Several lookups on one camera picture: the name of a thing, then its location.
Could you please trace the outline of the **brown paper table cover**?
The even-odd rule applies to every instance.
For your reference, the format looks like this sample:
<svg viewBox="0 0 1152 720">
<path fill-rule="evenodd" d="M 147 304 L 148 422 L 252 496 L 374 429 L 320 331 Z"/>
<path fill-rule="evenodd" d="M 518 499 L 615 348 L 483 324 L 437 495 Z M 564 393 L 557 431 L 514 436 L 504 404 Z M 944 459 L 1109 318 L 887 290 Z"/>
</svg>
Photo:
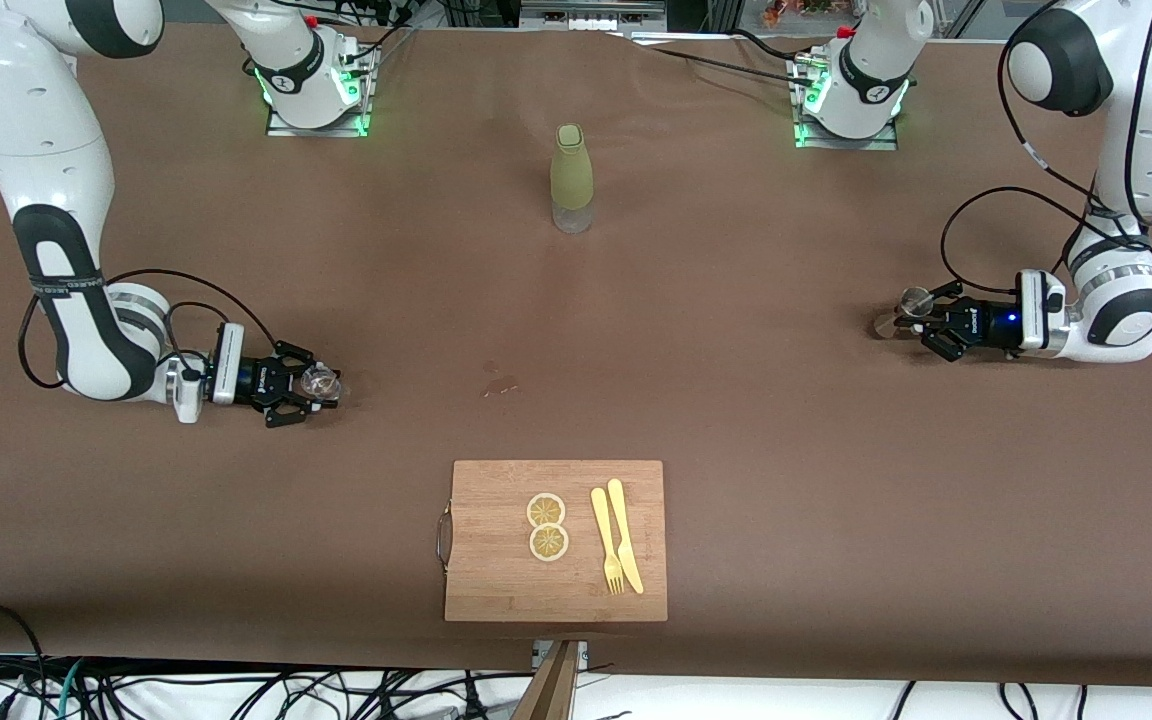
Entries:
<svg viewBox="0 0 1152 720">
<path fill-rule="evenodd" d="M 522 667 L 447 623 L 460 458 L 664 462 L 668 617 L 617 673 L 1152 684 L 1152 355 L 945 363 L 872 338 L 940 283 L 961 200 L 1069 202 L 998 108 L 998 50 L 924 50 L 893 152 L 797 149 L 776 83 L 609 35 L 392 38 L 365 138 L 273 138 L 228 26 L 84 58 L 109 273 L 247 301 L 343 404 L 185 427 L 20 373 L 0 199 L 0 605 L 54 655 Z M 588 232 L 550 210 L 584 132 Z"/>
</svg>

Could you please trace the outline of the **metal double jigger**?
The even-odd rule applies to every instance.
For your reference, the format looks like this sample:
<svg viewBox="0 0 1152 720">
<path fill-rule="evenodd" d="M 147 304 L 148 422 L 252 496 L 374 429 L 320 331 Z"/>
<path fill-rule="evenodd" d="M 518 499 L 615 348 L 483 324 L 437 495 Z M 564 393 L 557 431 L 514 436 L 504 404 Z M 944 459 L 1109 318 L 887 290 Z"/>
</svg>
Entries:
<svg viewBox="0 0 1152 720">
<path fill-rule="evenodd" d="M 895 306 L 876 316 L 872 323 L 874 336 L 892 340 L 901 331 L 910 331 L 914 325 L 927 318 L 934 306 L 934 295 L 927 288 L 914 286 L 901 291 Z"/>
</svg>

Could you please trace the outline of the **small clear glass cup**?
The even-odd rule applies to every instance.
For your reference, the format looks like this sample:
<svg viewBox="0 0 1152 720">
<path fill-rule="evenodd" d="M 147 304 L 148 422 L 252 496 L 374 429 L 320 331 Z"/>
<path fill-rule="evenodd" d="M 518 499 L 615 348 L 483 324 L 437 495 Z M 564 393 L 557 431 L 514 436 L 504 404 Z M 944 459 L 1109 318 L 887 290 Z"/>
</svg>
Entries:
<svg viewBox="0 0 1152 720">
<path fill-rule="evenodd" d="M 340 396 L 343 395 L 343 384 L 335 370 L 324 363 L 314 363 L 308 366 L 300 376 L 300 388 L 306 397 L 311 397 L 314 404 L 328 407 L 338 406 Z"/>
</svg>

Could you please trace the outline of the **yellow plastic knife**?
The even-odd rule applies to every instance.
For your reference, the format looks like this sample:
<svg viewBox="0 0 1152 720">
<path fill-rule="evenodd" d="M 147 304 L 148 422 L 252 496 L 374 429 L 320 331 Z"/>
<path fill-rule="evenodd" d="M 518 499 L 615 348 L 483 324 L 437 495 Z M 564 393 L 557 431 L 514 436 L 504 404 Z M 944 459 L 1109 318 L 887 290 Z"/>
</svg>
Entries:
<svg viewBox="0 0 1152 720">
<path fill-rule="evenodd" d="M 623 578 L 627 579 L 628 585 L 632 588 L 635 593 L 641 594 L 644 592 L 644 584 L 643 579 L 641 579 L 641 571 L 637 569 L 637 560 L 634 552 L 630 528 L 628 528 L 626 488 L 623 488 L 621 479 L 609 479 L 607 483 L 607 492 L 612 503 L 614 520 L 616 520 L 617 523 L 617 533 L 620 533 L 620 543 L 617 543 L 617 560 L 620 560 Z"/>
</svg>

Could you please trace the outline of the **orange background items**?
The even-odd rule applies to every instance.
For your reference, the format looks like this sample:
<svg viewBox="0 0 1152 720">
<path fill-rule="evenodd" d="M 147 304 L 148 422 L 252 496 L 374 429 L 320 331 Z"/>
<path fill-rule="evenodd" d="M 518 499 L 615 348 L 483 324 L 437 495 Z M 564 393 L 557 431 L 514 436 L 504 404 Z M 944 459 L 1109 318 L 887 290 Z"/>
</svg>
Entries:
<svg viewBox="0 0 1152 720">
<path fill-rule="evenodd" d="M 765 0 L 761 26 L 804 32 L 808 26 L 850 26 L 867 9 L 867 0 Z"/>
</svg>

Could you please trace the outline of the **grey background device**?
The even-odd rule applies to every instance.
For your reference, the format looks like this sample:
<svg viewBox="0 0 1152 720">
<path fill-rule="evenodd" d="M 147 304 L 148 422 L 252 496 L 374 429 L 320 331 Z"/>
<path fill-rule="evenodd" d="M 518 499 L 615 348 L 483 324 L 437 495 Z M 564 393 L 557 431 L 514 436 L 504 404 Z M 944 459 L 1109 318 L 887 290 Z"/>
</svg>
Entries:
<svg viewBox="0 0 1152 720">
<path fill-rule="evenodd" d="M 520 0 L 521 29 L 667 32 L 666 0 Z"/>
</svg>

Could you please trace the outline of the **wooden post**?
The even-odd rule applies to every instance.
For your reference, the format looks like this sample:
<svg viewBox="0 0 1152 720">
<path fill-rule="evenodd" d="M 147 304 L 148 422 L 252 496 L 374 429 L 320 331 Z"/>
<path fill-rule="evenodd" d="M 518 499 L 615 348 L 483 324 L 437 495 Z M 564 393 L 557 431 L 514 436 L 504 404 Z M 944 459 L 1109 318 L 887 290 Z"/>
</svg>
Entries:
<svg viewBox="0 0 1152 720">
<path fill-rule="evenodd" d="M 579 641 L 554 641 L 509 720 L 570 720 L 582 659 Z"/>
</svg>

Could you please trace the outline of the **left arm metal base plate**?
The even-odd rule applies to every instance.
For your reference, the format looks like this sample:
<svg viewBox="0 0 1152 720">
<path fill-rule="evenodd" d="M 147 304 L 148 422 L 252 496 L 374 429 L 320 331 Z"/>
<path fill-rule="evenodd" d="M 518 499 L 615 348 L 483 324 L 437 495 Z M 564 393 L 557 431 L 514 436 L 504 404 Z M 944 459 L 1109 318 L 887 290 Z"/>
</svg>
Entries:
<svg viewBox="0 0 1152 720">
<path fill-rule="evenodd" d="M 899 149 L 895 118 L 896 111 L 901 109 L 900 103 L 895 105 L 893 115 L 887 119 L 881 131 L 876 132 L 876 135 L 867 138 L 849 138 L 836 135 L 824 126 L 823 120 L 814 114 L 814 109 L 823 103 L 823 97 L 827 94 L 831 86 L 826 60 L 823 56 L 799 53 L 794 59 L 786 60 L 785 65 L 788 76 L 809 82 L 806 86 L 791 83 L 790 88 L 791 109 L 794 109 L 794 143 L 797 149 L 855 151 L 895 151 Z"/>
</svg>

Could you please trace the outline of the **green frosted bottle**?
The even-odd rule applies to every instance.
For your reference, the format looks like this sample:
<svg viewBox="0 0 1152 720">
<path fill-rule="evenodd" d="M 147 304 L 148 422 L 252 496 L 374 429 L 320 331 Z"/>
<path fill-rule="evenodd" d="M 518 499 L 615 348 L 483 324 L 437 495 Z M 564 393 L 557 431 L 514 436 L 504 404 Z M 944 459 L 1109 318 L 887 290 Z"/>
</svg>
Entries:
<svg viewBox="0 0 1152 720">
<path fill-rule="evenodd" d="M 550 210 L 559 232 L 579 234 L 593 223 L 593 164 L 584 132 L 577 124 L 558 128 L 556 150 L 550 159 Z"/>
</svg>

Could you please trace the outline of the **wooden cutting board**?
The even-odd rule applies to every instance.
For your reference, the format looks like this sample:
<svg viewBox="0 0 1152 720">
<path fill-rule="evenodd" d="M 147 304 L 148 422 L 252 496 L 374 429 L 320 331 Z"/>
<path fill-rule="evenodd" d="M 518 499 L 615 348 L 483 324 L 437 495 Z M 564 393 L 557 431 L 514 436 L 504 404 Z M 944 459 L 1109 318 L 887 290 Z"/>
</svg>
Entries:
<svg viewBox="0 0 1152 720">
<path fill-rule="evenodd" d="M 621 479 L 644 592 L 611 594 L 591 488 Z M 526 502 L 561 497 L 570 548 L 554 562 L 529 551 Z M 620 533 L 611 505 L 617 552 Z M 450 544 L 444 550 L 450 623 L 662 623 L 668 617 L 666 478 L 659 460 L 460 460 L 453 467 Z"/>
</svg>

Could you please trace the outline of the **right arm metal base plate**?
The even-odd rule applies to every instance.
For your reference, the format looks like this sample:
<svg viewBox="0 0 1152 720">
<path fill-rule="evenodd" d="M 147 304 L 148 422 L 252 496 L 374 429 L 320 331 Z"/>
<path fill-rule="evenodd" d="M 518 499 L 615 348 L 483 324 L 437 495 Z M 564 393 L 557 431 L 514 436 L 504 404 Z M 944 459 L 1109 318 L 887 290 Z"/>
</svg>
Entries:
<svg viewBox="0 0 1152 720">
<path fill-rule="evenodd" d="M 378 79 L 376 55 L 361 56 L 357 38 L 317 29 L 323 61 L 293 90 L 291 77 L 257 69 L 262 99 L 268 105 L 266 135 L 358 138 L 370 131 L 372 94 Z"/>
</svg>

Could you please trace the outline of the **yellow plastic fork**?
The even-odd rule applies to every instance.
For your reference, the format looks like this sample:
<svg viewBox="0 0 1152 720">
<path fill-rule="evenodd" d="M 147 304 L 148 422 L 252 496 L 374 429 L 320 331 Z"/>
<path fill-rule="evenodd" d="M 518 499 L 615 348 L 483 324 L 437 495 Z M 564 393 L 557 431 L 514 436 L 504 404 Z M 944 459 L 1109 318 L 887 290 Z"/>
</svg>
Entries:
<svg viewBox="0 0 1152 720">
<path fill-rule="evenodd" d="M 626 592 L 626 573 L 623 573 L 616 547 L 614 547 L 611 528 L 611 505 L 605 488 L 591 488 L 591 505 L 593 505 L 596 526 L 598 526 L 600 539 L 602 539 L 602 574 L 605 583 L 607 583 L 611 594 L 622 594 Z"/>
</svg>

